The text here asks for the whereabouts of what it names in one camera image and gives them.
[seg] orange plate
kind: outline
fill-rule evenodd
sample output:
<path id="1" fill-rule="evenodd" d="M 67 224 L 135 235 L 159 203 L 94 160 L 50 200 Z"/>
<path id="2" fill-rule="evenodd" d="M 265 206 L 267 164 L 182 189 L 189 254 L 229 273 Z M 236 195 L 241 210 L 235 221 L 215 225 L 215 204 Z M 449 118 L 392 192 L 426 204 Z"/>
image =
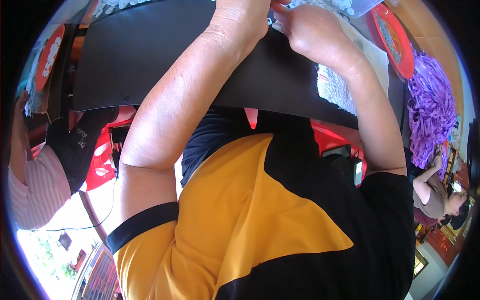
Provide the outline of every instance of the orange plate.
<path id="1" fill-rule="evenodd" d="M 375 17 L 375 11 L 377 11 L 378 17 L 386 23 L 388 31 L 390 31 L 390 34 L 392 36 L 394 47 L 397 49 L 398 53 L 400 53 L 399 64 L 395 62 L 394 56 L 390 53 L 390 50 L 388 49 L 387 42 L 385 41 L 384 36 L 380 31 L 377 18 Z M 413 52 L 410 41 L 408 40 L 407 34 L 405 33 L 402 24 L 400 24 L 393 12 L 391 12 L 385 5 L 381 3 L 372 8 L 372 16 L 380 38 L 382 39 L 382 42 L 384 44 L 384 50 L 386 50 L 386 52 L 388 53 L 388 57 L 390 58 L 390 61 L 395 67 L 395 70 L 400 73 L 405 79 L 412 78 L 413 70 L 415 68 L 415 64 L 413 61 Z"/>
<path id="2" fill-rule="evenodd" d="M 51 37 L 48 39 L 47 43 L 45 44 L 45 48 L 42 50 L 42 54 L 40 54 L 40 59 L 38 60 L 38 67 L 36 68 L 36 77 L 35 77 L 35 85 L 36 85 L 36 90 L 38 92 L 43 90 L 43 87 L 45 86 L 45 83 L 47 82 L 48 77 L 50 76 L 50 73 L 52 73 L 52 67 L 53 63 L 55 62 L 55 58 L 57 58 L 57 53 L 58 50 L 60 49 L 60 44 L 63 39 L 63 34 L 65 33 L 65 25 L 61 24 L 57 30 L 51 35 Z M 59 37 L 59 41 L 57 43 L 58 49 L 55 52 L 55 40 Z M 47 65 L 48 61 L 48 56 L 50 55 L 50 52 L 52 51 L 53 59 L 49 65 Z"/>

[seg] dark table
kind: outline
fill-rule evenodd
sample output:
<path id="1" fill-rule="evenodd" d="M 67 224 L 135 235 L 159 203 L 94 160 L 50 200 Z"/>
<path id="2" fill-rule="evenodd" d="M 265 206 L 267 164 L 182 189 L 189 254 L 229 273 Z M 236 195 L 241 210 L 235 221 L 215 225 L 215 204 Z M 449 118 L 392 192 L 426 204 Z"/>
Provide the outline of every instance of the dark table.
<path id="1" fill-rule="evenodd" d="M 73 107 L 77 111 L 141 104 L 173 62 L 208 26 L 212 1 L 145 3 L 90 25 L 78 63 Z M 356 27 L 363 32 L 361 20 Z M 317 94 L 317 64 L 293 52 L 287 38 L 269 28 L 235 70 L 216 105 L 299 115 L 358 129 L 357 118 Z M 399 124 L 404 87 L 390 70 L 389 99 Z"/>

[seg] person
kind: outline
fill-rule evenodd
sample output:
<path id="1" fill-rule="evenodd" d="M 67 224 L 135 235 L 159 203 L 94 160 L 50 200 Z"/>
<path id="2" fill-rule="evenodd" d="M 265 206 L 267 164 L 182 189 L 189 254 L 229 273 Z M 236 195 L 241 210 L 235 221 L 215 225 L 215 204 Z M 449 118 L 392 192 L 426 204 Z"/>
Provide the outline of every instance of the person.
<path id="1" fill-rule="evenodd" d="M 105 125 L 117 118 L 119 108 L 85 112 L 70 133 L 68 117 L 54 120 L 47 125 L 45 145 L 34 159 L 23 117 L 27 101 L 28 93 L 22 91 L 13 117 L 8 186 L 17 227 L 32 230 L 46 225 L 78 192 L 97 139 Z"/>
<path id="2" fill-rule="evenodd" d="M 413 206 L 416 211 L 420 210 L 430 220 L 434 219 L 435 222 L 432 221 L 434 225 L 440 222 L 445 215 L 457 216 L 460 207 L 467 199 L 466 194 L 459 192 L 453 192 L 448 196 L 446 187 L 438 179 L 437 171 L 442 166 L 444 151 L 443 145 L 437 145 L 433 166 L 423 171 L 412 182 Z"/>
<path id="3" fill-rule="evenodd" d="M 337 17 L 288 2 L 217 0 L 141 104 L 105 226 L 125 299 L 406 296 L 412 185 L 393 109 Z M 259 111 L 253 130 L 243 109 L 212 106 L 265 36 L 269 8 L 295 52 L 348 84 L 368 163 L 358 189 L 320 157 L 309 119 Z"/>

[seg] yellow and black shirt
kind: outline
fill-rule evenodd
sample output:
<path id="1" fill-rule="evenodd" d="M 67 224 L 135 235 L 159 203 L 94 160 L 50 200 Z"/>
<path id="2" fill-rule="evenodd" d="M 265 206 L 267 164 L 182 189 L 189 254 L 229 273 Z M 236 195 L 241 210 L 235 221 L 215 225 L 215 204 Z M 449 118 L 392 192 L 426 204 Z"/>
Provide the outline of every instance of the yellow and black shirt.
<path id="1" fill-rule="evenodd" d="M 357 189 L 318 152 L 258 134 L 223 146 L 178 203 L 131 217 L 107 241 L 128 300 L 403 299 L 412 186 L 376 173 Z"/>

